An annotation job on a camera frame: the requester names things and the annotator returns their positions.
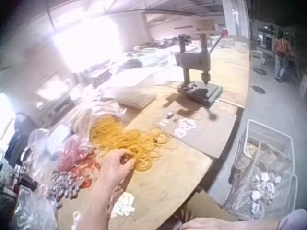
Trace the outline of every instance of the red plastic bag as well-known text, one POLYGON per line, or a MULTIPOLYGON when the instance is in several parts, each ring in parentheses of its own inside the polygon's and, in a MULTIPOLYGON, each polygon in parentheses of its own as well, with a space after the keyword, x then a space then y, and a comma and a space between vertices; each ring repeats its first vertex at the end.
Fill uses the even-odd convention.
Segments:
POLYGON ((84 159, 90 148, 81 145, 81 141, 75 134, 68 138, 63 145, 63 149, 58 152, 58 170, 67 171, 75 166, 76 162, 84 159))

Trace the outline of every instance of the red knob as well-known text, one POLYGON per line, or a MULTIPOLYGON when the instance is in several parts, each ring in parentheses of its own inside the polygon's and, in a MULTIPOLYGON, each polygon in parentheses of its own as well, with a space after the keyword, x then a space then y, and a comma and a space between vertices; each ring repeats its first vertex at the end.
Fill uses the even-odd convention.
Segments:
POLYGON ((223 29, 221 30, 221 36, 222 36, 222 37, 227 37, 227 36, 228 36, 228 30, 227 30, 226 28, 223 28, 223 29))

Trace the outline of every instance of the cardboard sheet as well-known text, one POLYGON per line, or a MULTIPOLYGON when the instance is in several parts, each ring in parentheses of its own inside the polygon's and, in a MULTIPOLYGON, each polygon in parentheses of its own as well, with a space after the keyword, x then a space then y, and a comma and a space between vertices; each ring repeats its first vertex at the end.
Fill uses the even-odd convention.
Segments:
POLYGON ((230 107, 228 111, 227 107, 221 107, 219 102, 207 108, 180 96, 153 125, 176 137, 175 129, 179 128, 180 120, 192 119, 196 127, 186 130, 185 136, 176 138, 204 154, 219 158, 235 124, 236 115, 233 109, 230 107), (174 116, 162 126, 161 122, 166 119, 168 112, 174 112, 174 116))

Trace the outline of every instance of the hand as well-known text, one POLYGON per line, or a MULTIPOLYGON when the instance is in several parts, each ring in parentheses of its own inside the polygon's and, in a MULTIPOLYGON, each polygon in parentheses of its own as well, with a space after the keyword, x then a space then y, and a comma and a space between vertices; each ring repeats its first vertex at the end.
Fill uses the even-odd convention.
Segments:
POLYGON ((180 230, 231 230, 237 229, 236 222, 215 218, 196 218, 182 225, 180 230))
POLYGON ((134 158, 126 160, 127 155, 132 155, 126 149, 114 149, 104 159, 98 181, 113 190, 128 173, 133 169, 136 162, 134 158))

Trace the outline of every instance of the sleeve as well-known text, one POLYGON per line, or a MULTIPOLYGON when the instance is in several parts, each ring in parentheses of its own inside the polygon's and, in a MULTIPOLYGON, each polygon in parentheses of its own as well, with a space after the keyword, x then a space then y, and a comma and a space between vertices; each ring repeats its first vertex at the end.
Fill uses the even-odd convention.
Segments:
POLYGON ((296 210, 284 217, 278 226, 278 230, 306 230, 307 212, 303 209, 296 210))

